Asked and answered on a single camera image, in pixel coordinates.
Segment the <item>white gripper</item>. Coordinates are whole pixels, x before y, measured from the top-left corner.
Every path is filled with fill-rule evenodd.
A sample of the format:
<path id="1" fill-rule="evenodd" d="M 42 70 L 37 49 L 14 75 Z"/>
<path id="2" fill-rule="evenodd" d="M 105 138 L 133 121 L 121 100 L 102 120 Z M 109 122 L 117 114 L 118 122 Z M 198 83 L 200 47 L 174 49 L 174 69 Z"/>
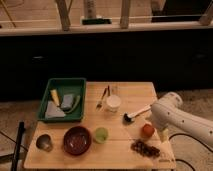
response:
<path id="1" fill-rule="evenodd" d="M 169 118 L 170 112 L 169 111 L 151 111 L 151 116 L 149 117 L 150 122 L 152 125 L 159 131 L 159 137 L 162 142 L 169 140 Z"/>

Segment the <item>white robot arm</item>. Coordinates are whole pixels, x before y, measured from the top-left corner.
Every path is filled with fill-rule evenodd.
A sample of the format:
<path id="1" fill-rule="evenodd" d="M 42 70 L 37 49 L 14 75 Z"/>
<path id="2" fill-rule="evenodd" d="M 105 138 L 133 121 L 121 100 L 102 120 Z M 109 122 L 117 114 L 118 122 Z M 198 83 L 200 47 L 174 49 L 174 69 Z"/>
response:
<path id="1" fill-rule="evenodd" d="M 174 125 L 213 148 L 213 121 L 181 110 L 182 104 L 182 98 L 175 92 L 153 102 L 150 116 L 153 126 L 163 131 L 169 124 Z"/>

